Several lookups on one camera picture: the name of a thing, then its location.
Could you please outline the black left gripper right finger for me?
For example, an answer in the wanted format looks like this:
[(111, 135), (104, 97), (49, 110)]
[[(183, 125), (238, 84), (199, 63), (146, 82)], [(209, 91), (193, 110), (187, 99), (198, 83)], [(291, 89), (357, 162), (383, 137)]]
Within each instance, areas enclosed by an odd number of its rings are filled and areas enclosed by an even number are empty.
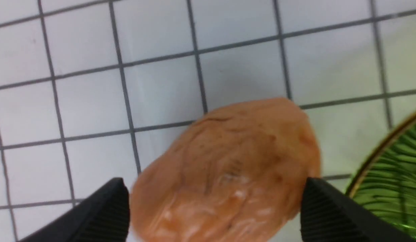
[(300, 212), (304, 242), (414, 242), (321, 178), (309, 177)]

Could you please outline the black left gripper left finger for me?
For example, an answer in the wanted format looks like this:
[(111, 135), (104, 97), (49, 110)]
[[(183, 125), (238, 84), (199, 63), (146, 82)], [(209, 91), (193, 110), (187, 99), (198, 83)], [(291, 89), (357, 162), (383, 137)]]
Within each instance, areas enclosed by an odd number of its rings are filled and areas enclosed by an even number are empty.
[(129, 227), (129, 191), (123, 179), (115, 177), (79, 205), (22, 241), (125, 242)]

